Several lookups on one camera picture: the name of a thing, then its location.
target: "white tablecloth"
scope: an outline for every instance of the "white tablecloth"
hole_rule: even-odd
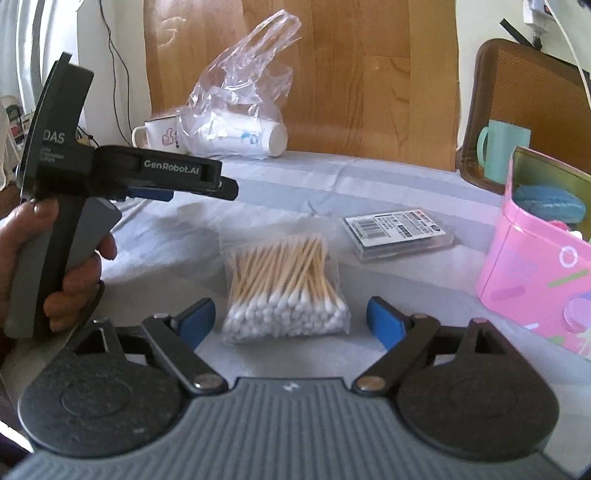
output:
[[[370,297],[405,313],[424,312],[445,325],[487,317],[535,366],[560,400],[560,420],[547,453],[579,473],[591,463],[591,364],[484,308],[475,283],[492,239],[501,198],[457,173],[384,161],[288,153],[271,161],[228,160],[234,202],[176,193],[169,203],[129,200],[114,234],[119,256],[106,262],[107,289],[97,310],[116,325],[135,325],[155,312],[176,314],[211,297],[225,311],[226,280],[218,232],[258,228],[306,215],[360,215],[402,207],[436,214],[456,235],[450,250],[361,264],[339,235],[341,289],[352,311],[348,336],[224,345],[212,332],[197,353],[230,383],[239,376],[343,377],[347,383],[384,354],[365,324]]]

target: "mint green mug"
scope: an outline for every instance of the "mint green mug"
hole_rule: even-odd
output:
[[[476,156],[484,176],[503,185],[507,182],[509,160],[515,147],[530,146],[531,131],[517,125],[489,120],[478,136]]]

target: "product label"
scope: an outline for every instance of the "product label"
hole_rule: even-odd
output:
[[[399,244],[445,235],[445,231],[422,210],[349,217],[345,222],[364,247]]]

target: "clear plastic bag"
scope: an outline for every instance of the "clear plastic bag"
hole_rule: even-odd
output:
[[[291,89],[293,69],[273,61],[299,39],[300,20],[280,10],[226,49],[199,77],[179,131],[193,155],[281,155],[287,130],[280,107]]]
[[[264,337],[349,333],[351,315],[330,253],[334,231],[314,218],[247,231],[222,231],[230,343]]]

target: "pink container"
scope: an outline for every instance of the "pink container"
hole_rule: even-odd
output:
[[[591,359],[591,245],[519,208],[514,184],[551,185],[587,204],[577,227],[591,235],[591,176],[525,148],[509,166],[495,236],[476,285],[482,303]]]

